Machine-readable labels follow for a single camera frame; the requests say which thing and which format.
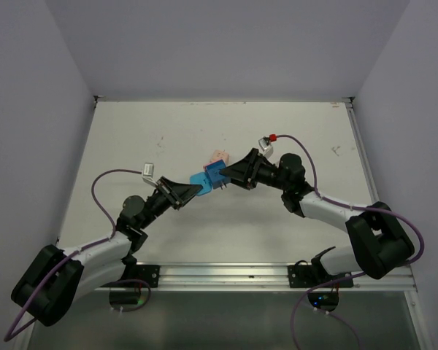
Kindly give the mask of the light blue adapter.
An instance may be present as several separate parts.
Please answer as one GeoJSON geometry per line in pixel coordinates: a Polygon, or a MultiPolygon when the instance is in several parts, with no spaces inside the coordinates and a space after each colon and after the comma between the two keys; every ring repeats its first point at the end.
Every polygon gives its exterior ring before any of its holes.
{"type": "Polygon", "coordinates": [[[199,172],[190,176],[190,184],[201,185],[202,189],[196,194],[203,196],[212,191],[212,184],[205,172],[199,172]]]}

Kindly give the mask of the blue pink cube socket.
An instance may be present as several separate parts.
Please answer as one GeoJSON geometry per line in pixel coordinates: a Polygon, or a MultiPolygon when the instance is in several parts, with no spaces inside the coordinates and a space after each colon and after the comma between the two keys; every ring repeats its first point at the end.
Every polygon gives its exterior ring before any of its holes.
{"type": "Polygon", "coordinates": [[[207,170],[204,171],[208,176],[214,190],[227,187],[227,184],[230,182],[229,177],[220,173],[220,171],[224,168],[226,168],[226,164],[222,161],[218,161],[216,163],[209,163],[207,170]]]}

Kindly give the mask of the beige cube socket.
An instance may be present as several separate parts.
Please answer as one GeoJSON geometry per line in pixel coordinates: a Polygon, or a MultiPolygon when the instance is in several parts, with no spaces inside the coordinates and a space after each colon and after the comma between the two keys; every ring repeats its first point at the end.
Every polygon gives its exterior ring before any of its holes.
{"type": "Polygon", "coordinates": [[[210,163],[216,163],[218,161],[224,162],[226,165],[229,163],[229,153],[225,150],[217,149],[213,152],[212,157],[210,158],[210,163]]]}

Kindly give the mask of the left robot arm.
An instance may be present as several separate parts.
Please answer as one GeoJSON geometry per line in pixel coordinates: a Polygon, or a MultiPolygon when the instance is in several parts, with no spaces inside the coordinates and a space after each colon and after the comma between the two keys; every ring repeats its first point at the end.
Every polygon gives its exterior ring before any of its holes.
{"type": "Polygon", "coordinates": [[[129,286],[137,277],[137,252],[144,232],[168,209],[181,209],[199,192],[200,184],[183,184],[161,177],[147,199],[124,200],[112,231],[96,241],[68,249],[42,248],[12,290],[11,299],[44,326],[58,322],[73,301],[105,284],[129,286]]]}

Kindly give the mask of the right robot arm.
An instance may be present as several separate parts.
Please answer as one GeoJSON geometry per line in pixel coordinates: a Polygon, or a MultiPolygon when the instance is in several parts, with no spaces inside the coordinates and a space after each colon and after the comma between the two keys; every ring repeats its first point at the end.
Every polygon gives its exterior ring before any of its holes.
{"type": "Polygon", "coordinates": [[[415,252],[409,236],[385,203],[354,209],[346,203],[338,206],[320,198],[306,181],[298,155],[286,153],[274,165],[252,149],[220,173],[246,190],[257,184],[281,190],[281,200],[290,213],[324,222],[348,235],[349,245],[330,247],[312,258],[310,276],[319,286],[329,285],[339,274],[357,271],[381,279],[415,252]]]}

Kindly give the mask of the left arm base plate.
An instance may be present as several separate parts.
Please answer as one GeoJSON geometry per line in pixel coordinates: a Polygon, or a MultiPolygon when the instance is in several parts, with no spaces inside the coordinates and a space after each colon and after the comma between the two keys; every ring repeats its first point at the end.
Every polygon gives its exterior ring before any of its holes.
{"type": "Polygon", "coordinates": [[[160,265],[136,264],[126,268],[121,280],[139,279],[148,283],[151,288],[157,288],[160,269],[160,265]]]}

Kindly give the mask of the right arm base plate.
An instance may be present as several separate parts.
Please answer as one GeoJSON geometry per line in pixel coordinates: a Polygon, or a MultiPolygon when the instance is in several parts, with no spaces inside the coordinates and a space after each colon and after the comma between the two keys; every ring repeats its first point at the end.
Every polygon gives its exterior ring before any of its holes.
{"type": "Polygon", "coordinates": [[[313,266],[311,262],[300,260],[287,265],[288,283],[290,288],[306,288],[317,286],[329,281],[346,277],[346,273],[329,275],[323,268],[313,266]]]}

